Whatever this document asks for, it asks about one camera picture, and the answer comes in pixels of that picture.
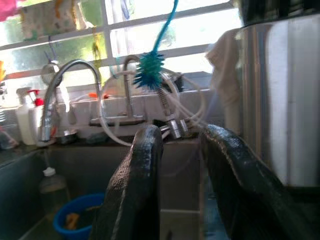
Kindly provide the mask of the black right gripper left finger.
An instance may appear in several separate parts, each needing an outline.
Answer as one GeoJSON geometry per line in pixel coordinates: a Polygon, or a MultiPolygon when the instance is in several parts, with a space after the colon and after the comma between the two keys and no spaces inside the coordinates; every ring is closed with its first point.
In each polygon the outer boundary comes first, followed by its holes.
{"type": "Polygon", "coordinates": [[[158,240],[160,173],[163,140],[160,128],[139,129],[110,178],[93,220],[91,240],[158,240]]]}

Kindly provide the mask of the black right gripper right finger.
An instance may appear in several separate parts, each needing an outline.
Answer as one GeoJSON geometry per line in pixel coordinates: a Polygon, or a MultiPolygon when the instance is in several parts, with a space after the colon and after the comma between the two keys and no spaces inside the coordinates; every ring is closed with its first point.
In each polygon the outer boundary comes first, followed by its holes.
{"type": "Polygon", "coordinates": [[[218,211],[232,240],[317,240],[320,228],[243,139],[209,124],[199,134],[202,158],[218,211]]]}

